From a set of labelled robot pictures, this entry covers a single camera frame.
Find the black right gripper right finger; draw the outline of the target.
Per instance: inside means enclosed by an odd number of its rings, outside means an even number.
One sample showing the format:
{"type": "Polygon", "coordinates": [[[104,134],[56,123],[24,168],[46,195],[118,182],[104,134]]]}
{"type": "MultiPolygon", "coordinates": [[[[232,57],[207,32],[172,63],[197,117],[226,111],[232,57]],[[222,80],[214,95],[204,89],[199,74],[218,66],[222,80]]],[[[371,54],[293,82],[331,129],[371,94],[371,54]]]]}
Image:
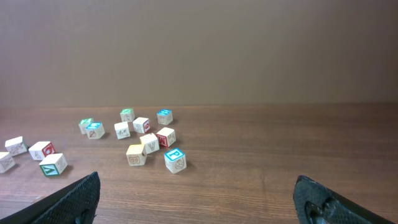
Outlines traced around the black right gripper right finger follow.
{"type": "Polygon", "coordinates": [[[305,175],[297,178],[293,201],[300,224],[393,224],[305,175]]]}

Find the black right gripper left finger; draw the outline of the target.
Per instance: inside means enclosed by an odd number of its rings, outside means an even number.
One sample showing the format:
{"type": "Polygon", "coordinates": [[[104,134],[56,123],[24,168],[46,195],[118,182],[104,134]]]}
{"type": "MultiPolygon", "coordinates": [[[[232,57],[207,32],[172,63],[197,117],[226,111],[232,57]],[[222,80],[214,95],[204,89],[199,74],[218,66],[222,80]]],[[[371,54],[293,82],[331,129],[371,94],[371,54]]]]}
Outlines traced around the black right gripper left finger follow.
{"type": "Polygon", "coordinates": [[[97,172],[1,219],[1,224],[93,223],[100,200],[97,172]]]}

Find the red G wooden block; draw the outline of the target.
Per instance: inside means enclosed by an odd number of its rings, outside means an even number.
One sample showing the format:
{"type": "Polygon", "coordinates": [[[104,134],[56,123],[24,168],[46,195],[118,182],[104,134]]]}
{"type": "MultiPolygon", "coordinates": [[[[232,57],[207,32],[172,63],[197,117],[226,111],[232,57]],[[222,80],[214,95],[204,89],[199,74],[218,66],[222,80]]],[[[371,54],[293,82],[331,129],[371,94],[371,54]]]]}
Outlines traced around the red G wooden block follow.
{"type": "Polygon", "coordinates": [[[42,161],[49,154],[55,154],[56,150],[50,141],[39,141],[28,149],[35,161],[42,161]]]}

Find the yellow top wooden block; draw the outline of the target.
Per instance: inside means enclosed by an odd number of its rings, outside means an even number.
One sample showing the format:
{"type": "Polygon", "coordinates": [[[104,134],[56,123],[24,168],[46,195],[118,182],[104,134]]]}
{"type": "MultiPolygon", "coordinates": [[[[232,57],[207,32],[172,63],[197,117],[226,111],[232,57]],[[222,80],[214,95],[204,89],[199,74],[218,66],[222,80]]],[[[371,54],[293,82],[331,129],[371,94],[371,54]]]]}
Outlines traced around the yellow top wooden block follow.
{"type": "Polygon", "coordinates": [[[143,166],[146,163],[147,153],[145,145],[130,145],[126,152],[127,162],[130,166],[143,166]]]}

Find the plain A wooden block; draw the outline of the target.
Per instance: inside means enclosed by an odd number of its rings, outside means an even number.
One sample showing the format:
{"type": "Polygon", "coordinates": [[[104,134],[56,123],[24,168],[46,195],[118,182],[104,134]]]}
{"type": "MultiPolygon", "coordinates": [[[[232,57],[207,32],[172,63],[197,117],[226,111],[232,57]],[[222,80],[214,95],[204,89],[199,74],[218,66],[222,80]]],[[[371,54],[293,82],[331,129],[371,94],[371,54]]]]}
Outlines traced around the plain A wooden block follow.
{"type": "Polygon", "coordinates": [[[140,142],[144,145],[147,154],[151,154],[160,149],[159,140],[157,136],[153,133],[141,136],[140,142]]]}

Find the red M wooden block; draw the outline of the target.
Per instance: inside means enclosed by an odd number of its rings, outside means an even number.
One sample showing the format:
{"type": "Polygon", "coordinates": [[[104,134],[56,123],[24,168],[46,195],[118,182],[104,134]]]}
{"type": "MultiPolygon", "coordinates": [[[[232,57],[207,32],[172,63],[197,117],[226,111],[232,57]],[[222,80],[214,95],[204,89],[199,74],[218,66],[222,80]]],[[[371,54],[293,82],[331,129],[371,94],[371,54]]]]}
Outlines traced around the red M wooden block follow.
{"type": "Polygon", "coordinates": [[[156,136],[159,145],[163,147],[170,147],[176,141],[175,130],[172,128],[164,127],[156,133],[156,136]]]}

